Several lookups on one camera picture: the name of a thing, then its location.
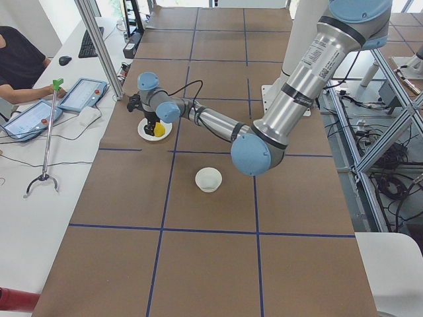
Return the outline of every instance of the red cylinder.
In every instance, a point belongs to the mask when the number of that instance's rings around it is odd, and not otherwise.
[[[39,298],[40,294],[0,287],[0,310],[33,312]]]

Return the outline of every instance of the white cup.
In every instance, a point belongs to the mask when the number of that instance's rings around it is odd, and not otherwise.
[[[196,184],[205,193],[212,193],[222,183],[222,175],[213,167],[205,167],[196,174]]]

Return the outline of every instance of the black shirt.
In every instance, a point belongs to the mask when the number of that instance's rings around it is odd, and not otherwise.
[[[0,48],[0,86],[32,88],[45,70],[42,62],[46,56],[10,26],[0,26],[0,34],[6,41]]]

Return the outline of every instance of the black mouse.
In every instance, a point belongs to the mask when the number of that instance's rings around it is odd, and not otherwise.
[[[59,58],[59,65],[65,66],[72,60],[72,57],[70,56],[61,56]]]

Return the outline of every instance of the green clamp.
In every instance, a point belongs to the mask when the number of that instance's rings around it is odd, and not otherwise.
[[[60,85],[63,84],[63,78],[60,79],[54,79],[53,80],[53,89],[55,91],[59,91],[60,90]]]

